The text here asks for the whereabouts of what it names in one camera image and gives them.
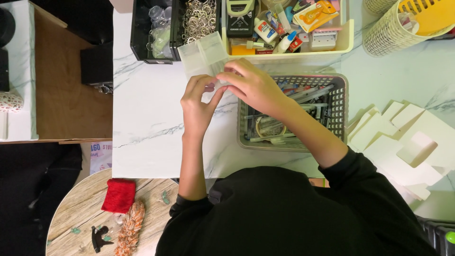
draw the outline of orange package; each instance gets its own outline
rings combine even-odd
[[[296,13],[293,20],[309,33],[338,15],[339,13],[330,1],[322,0]]]

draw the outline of white marble table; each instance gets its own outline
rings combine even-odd
[[[27,0],[0,6],[9,10],[16,22],[14,36],[5,46],[10,91],[24,99],[24,107],[19,113],[8,113],[8,138],[5,141],[36,140],[35,9]]]
[[[349,81],[349,118],[375,104],[407,100],[425,107],[455,127],[455,41],[424,42],[383,58],[368,56],[361,35],[377,19],[351,0],[355,21],[354,49],[331,63],[259,65],[269,72],[342,73]],[[148,65],[137,61],[130,47],[131,14],[114,11],[114,177],[178,177],[181,162],[182,110],[186,86],[181,62]],[[310,154],[246,150],[236,141],[238,99],[226,93],[215,111],[203,144],[206,178],[225,177],[241,168],[281,166],[321,177]]]

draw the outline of white glue bottle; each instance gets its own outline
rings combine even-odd
[[[254,31],[266,42],[270,43],[277,37],[277,33],[264,20],[254,18]]]
[[[284,53],[291,45],[292,41],[294,40],[295,36],[297,35],[296,31],[293,31],[289,36],[283,38],[278,45],[273,50],[272,54],[280,54]]]

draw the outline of black sweater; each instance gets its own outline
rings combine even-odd
[[[210,201],[178,196],[156,255],[437,255],[412,210],[363,154],[349,149],[319,169],[330,188],[261,166],[218,180]]]

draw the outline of wooden side table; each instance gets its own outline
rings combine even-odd
[[[95,173],[77,184],[62,200],[52,219],[47,236],[47,256],[114,255],[117,233],[108,233],[113,245],[96,254],[91,242],[91,227],[106,223],[112,213],[101,210],[107,192],[111,169]],[[134,256],[155,255],[164,226],[170,219],[169,209],[175,203],[178,185],[170,179],[135,179],[136,200],[146,208],[139,243]],[[162,194],[166,191],[167,205]]]

